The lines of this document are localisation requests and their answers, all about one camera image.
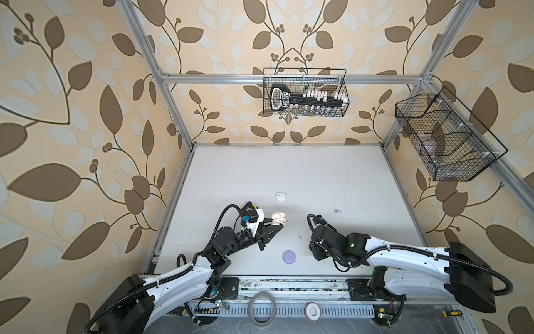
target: wire basket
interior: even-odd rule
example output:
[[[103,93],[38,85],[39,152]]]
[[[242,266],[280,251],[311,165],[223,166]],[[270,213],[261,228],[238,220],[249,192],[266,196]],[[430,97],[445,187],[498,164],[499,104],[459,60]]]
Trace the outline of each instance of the wire basket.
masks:
[[[263,113],[343,117],[350,101],[345,69],[263,69]],[[317,74],[306,74],[310,71]]]
[[[470,121],[463,121],[456,114],[453,101],[468,110]],[[398,102],[395,117],[433,181],[470,181],[508,152],[484,123],[446,87],[438,94],[418,94]],[[484,143],[481,138],[487,136],[499,146],[498,149]]]

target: small white object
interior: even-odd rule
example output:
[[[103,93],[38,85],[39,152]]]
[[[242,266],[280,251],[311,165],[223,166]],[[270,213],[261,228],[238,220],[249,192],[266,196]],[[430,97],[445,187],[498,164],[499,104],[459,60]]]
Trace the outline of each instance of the small white object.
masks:
[[[278,192],[278,193],[276,194],[276,200],[277,200],[278,202],[283,202],[283,201],[285,201],[285,200],[286,200],[286,194],[283,193],[283,192]]]
[[[306,306],[306,317],[311,321],[319,320],[321,317],[321,309],[319,308],[319,305],[314,302],[309,303],[308,306]]]

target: wire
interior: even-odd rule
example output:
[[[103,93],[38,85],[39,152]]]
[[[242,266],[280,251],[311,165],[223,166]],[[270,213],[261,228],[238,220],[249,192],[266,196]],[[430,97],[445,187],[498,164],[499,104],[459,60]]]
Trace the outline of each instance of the wire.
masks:
[[[370,258],[371,256],[375,255],[376,253],[379,253],[379,252],[382,252],[382,251],[390,251],[390,250],[400,250],[400,251],[408,251],[408,252],[413,252],[413,253],[417,253],[417,254],[421,254],[421,255],[425,255],[425,256],[428,256],[429,258],[433,258],[434,257],[434,253],[432,252],[429,252],[429,251],[425,251],[425,250],[421,250],[419,248],[414,248],[414,247],[409,247],[409,246],[403,246],[403,245],[389,245],[389,246],[381,246],[381,247],[377,247],[371,251],[369,251],[363,258],[361,258],[357,263],[354,263],[350,265],[350,267],[347,267],[346,265],[343,265],[341,263],[341,261],[332,253],[332,251],[330,250],[330,247],[328,245],[326,245],[325,243],[323,243],[324,239],[319,237],[319,235],[315,232],[315,229],[313,228],[313,225],[311,223],[311,218],[317,218],[317,216],[315,216],[314,214],[309,214],[308,217],[307,217],[307,221],[308,221],[308,226],[310,227],[311,229],[311,232],[312,234],[318,239],[320,240],[319,245],[323,246],[328,255],[330,255],[335,262],[339,263],[340,265],[342,265],[343,267],[346,267],[346,268],[356,268],[356,267],[359,267],[360,265],[362,265],[368,258]],[[507,295],[507,294],[510,294],[513,290],[514,290],[514,286],[513,284],[510,282],[509,279],[507,279],[504,275],[496,272],[495,270],[492,270],[492,269],[489,269],[489,268],[486,268],[484,266],[481,266],[481,265],[477,265],[476,263],[473,263],[471,261],[466,261],[466,260],[461,260],[461,259],[457,259],[457,258],[453,258],[449,255],[442,255],[442,254],[437,254],[436,255],[436,258],[437,259],[440,259],[440,260],[445,260],[445,261],[449,261],[449,262],[455,262],[455,263],[459,263],[461,265],[464,265],[464,266],[470,266],[472,268],[475,268],[475,269],[478,269],[480,271],[483,271],[485,273],[488,273],[490,274],[491,276],[495,277],[495,278],[498,278],[499,280],[501,280],[506,286],[503,288],[503,289],[500,289],[500,290],[492,290],[493,292],[493,295],[494,296],[504,296],[504,295]]]

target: floor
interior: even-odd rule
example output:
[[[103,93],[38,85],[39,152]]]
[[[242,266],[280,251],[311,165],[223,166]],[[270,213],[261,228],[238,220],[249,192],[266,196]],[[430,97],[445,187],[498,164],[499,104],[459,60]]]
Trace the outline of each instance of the floor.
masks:
[[[287,195],[275,199],[277,192]],[[207,244],[221,211],[248,200],[269,218],[286,213],[284,229],[260,252],[256,245],[231,255],[225,275],[370,275],[360,266],[346,274],[331,259],[316,261],[308,245],[309,213],[321,214],[342,234],[351,232],[422,246],[399,189],[378,146],[199,146],[163,243],[155,274],[176,267],[176,257]],[[231,209],[222,226],[233,226]],[[282,254],[292,250],[288,265]]]

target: leaf pattern wallpaper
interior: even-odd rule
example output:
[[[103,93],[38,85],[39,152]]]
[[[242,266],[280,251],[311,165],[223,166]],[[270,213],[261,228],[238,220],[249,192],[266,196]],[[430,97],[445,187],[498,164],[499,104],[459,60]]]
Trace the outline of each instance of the leaf pattern wallpaper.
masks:
[[[508,147],[503,159],[532,186],[533,18],[532,1],[479,1],[434,77]],[[490,169],[470,182],[432,182],[405,133],[389,153],[431,244],[459,240],[513,282],[512,294],[496,298],[497,313],[476,313],[481,332],[534,332],[532,216]]]
[[[132,0],[164,72],[419,74],[460,0]]]
[[[0,17],[0,332],[80,333],[140,271],[186,149],[114,2]]]

